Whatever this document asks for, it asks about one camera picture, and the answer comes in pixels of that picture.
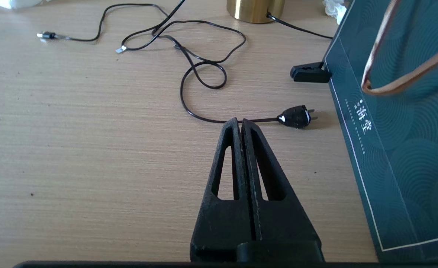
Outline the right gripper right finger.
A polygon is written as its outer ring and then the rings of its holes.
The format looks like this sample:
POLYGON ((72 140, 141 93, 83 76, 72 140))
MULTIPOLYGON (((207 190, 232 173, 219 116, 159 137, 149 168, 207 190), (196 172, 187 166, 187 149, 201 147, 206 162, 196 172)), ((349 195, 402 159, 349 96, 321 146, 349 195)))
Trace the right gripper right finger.
POLYGON ((243 262, 323 262, 321 240, 260 127, 241 127, 252 240, 243 262))

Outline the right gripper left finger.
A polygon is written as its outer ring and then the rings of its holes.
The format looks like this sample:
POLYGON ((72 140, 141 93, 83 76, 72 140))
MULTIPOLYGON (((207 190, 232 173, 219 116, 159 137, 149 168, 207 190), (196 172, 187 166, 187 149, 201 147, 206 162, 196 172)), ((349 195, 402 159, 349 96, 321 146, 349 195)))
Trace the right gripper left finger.
POLYGON ((192 262, 236 262, 238 246, 256 237, 245 133, 240 127, 246 121, 232 118, 221 129, 190 241, 192 262), (232 152, 233 199, 223 200, 218 193, 228 148, 232 152))

